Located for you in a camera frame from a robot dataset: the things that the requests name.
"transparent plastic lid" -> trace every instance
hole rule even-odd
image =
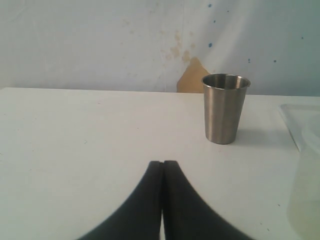
[[[311,117],[302,130],[302,137],[309,147],[320,155],[320,115]]]

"stainless steel cup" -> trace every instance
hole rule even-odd
[[[250,81],[232,74],[212,74],[202,79],[205,136],[216,144],[236,139],[242,106]]]

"black curved object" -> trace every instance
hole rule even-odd
[[[79,240],[159,240],[164,164],[151,161],[128,199]]]
[[[202,200],[176,161],[165,161],[163,174],[166,240],[252,240]]]

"cup rim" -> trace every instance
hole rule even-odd
[[[247,82],[247,85],[246,85],[246,86],[243,86],[243,87],[240,87],[240,88],[221,88],[221,87],[216,87],[216,86],[210,86],[210,85],[208,85],[208,84],[206,84],[206,83],[204,82],[204,79],[205,79],[205,78],[207,78],[207,77],[209,77],[209,76],[214,76],[214,75],[224,75],[224,76],[232,76],[232,77],[241,78],[241,79],[243,79],[243,80],[245,80],[245,81]],[[205,86],[208,87],[208,88],[225,90],[225,91],[236,91],[236,90],[240,90],[240,89],[245,89],[245,88],[250,87],[250,85],[251,85],[251,82],[250,82],[247,78],[245,78],[245,77],[243,77],[243,76],[240,76],[240,75],[228,74],[228,73],[209,74],[209,75],[204,76],[204,77],[202,78],[201,82],[202,82],[203,85],[205,85]]]

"tabletop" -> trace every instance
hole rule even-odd
[[[0,239],[79,238],[125,201],[149,161],[176,160],[244,233],[298,240],[286,210],[299,152],[278,105],[319,102],[247,95],[235,142],[218,145],[205,137],[202,94],[4,88]]]

